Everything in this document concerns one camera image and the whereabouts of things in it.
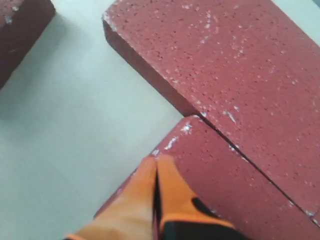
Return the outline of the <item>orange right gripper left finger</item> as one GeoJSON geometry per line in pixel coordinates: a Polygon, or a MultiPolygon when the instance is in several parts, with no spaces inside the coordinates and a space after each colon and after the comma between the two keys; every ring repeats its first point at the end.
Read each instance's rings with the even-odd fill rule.
{"type": "Polygon", "coordinates": [[[89,224],[66,240],[152,240],[157,163],[144,158],[130,181],[89,224]]]}

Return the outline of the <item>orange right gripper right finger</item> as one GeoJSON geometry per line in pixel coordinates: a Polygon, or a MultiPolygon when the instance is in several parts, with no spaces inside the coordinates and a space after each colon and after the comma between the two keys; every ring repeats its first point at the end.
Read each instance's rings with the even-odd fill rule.
{"type": "Polygon", "coordinates": [[[157,159],[161,240],[244,240],[232,223],[212,213],[180,175],[170,155],[157,159]]]}

